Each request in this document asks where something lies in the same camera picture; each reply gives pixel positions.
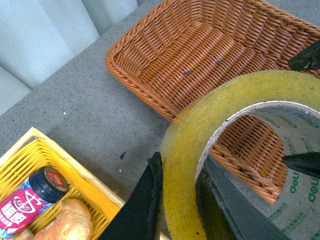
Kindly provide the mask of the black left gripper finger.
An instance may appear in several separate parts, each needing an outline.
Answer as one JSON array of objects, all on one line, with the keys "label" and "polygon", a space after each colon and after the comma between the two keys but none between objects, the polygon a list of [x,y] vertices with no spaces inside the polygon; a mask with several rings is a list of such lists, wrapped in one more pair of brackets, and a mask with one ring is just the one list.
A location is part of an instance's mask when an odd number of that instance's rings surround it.
[{"label": "black left gripper finger", "polygon": [[196,180],[196,201],[208,240],[287,240],[207,158]]},{"label": "black left gripper finger", "polygon": [[159,152],[147,167],[129,199],[98,237],[100,240],[159,240],[163,202],[163,163]]}]

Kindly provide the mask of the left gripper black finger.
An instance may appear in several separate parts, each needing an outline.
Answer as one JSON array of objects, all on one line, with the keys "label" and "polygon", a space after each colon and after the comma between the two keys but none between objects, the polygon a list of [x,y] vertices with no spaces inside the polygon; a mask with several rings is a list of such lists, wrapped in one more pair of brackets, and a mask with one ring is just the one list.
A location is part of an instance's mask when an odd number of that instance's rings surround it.
[{"label": "left gripper black finger", "polygon": [[320,178],[320,153],[307,152],[282,157],[284,164],[294,171],[305,175]]},{"label": "left gripper black finger", "polygon": [[292,71],[315,71],[320,69],[320,41],[316,41],[288,61]]}]

